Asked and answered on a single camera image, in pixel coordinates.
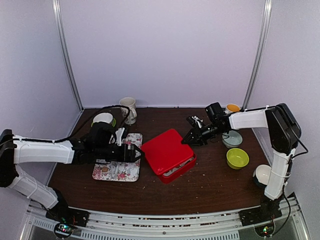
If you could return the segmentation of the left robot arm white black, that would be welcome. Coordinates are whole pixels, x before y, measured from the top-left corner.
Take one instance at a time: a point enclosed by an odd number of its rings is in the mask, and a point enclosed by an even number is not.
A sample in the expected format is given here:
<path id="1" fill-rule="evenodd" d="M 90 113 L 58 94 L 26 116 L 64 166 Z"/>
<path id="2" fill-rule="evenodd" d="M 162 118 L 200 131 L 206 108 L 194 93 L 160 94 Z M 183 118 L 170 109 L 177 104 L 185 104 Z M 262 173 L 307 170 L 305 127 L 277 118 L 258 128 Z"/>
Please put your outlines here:
<path id="1" fill-rule="evenodd" d="M 32 178 L 19 164 L 84 165 L 97 160 L 135 163 L 144 152 L 133 143 L 124 143 L 126 134 L 126 128 L 116 129 L 105 122 L 93 123 L 89 133 L 80 139 L 31 139 L 5 129 L 0 134 L 0 186 L 16 190 L 40 203 L 61 222 L 67 222 L 72 218 L 72 211 L 62 194 Z"/>

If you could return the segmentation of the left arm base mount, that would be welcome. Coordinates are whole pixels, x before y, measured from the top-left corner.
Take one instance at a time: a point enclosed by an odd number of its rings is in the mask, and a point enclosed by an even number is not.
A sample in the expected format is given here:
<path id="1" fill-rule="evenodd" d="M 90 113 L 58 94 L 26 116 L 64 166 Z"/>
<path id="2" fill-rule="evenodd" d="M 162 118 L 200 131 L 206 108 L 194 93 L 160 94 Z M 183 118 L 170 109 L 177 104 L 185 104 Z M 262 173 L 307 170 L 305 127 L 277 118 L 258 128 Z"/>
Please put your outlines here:
<path id="1" fill-rule="evenodd" d="M 86 227 L 90 213 L 86 210 L 70 208 L 62 193 L 54 189 L 57 195 L 57 204 L 53 208 L 42 209 L 46 217 L 57 221 L 53 228 L 54 235 L 61 240 L 69 238 L 78 227 Z"/>

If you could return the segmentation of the red box base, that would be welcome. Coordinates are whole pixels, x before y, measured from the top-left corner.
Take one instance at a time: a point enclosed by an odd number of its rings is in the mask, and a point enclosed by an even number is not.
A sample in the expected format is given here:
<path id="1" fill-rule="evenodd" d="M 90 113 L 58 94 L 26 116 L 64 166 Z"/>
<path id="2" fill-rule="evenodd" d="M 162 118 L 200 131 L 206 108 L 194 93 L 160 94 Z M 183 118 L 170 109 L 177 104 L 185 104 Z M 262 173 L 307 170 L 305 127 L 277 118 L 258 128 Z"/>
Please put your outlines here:
<path id="1" fill-rule="evenodd" d="M 170 176 L 164 176 L 163 174 L 157 175 L 157 177 L 160 179 L 160 181 L 164 184 L 169 184 L 172 181 L 176 180 L 178 177 L 182 176 L 184 173 L 186 173 L 187 171 L 189 171 L 191 168 L 193 168 L 196 165 L 197 162 L 197 156 L 196 154 L 194 154 L 191 158 L 189 158 L 186 161 L 192 161 L 189 164 L 187 164 L 186 166 L 182 167 L 181 169 L 179 169 L 178 171 L 174 172 L 172 175 Z"/>

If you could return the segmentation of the red box lid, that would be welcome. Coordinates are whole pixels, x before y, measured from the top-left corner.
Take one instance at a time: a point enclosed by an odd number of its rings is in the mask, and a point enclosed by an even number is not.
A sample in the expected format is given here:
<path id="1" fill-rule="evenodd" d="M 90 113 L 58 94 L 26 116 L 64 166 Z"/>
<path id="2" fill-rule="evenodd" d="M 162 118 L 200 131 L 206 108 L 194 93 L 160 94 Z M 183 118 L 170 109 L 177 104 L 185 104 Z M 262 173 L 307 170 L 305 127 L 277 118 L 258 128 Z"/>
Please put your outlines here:
<path id="1" fill-rule="evenodd" d="M 141 146 L 154 173 L 161 176 L 194 157 L 194 151 L 182 143 L 182 136 L 173 128 L 161 133 Z"/>

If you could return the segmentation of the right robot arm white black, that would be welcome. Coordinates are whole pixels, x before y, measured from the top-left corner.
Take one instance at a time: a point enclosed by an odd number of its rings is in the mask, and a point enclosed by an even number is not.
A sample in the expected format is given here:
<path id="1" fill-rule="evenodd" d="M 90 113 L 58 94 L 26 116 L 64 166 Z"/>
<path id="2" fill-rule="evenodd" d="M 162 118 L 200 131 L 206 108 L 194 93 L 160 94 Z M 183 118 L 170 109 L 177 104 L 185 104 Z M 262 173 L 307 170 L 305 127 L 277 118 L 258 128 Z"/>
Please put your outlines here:
<path id="1" fill-rule="evenodd" d="M 259 220 L 268 220 L 284 197 L 284 187 L 290 177 L 292 161 L 297 157 L 296 149 L 301 144 L 302 130 L 296 118 L 286 103 L 226 113 L 219 102 L 214 102 L 205 108 L 205 112 L 210 120 L 207 125 L 197 116 L 187 117 L 191 129 L 183 137 L 182 144 L 207 145 L 209 139 L 231 130 L 268 130 L 269 145 L 272 149 L 268 160 L 271 171 L 261 206 L 256 210 Z"/>

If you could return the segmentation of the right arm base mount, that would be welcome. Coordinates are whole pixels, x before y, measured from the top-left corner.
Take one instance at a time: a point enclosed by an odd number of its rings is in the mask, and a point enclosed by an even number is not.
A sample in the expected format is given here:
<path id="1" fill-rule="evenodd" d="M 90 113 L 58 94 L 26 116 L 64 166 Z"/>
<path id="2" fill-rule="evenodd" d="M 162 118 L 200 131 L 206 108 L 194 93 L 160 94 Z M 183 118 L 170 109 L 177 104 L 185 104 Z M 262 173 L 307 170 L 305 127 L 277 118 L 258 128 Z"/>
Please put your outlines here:
<path id="1" fill-rule="evenodd" d="M 242 226 L 254 225 L 255 233 L 259 237 L 270 238 L 276 231 L 275 218 L 282 216 L 280 211 L 281 200 L 282 196 L 276 200 L 271 200 L 263 195 L 259 206 L 239 212 Z"/>

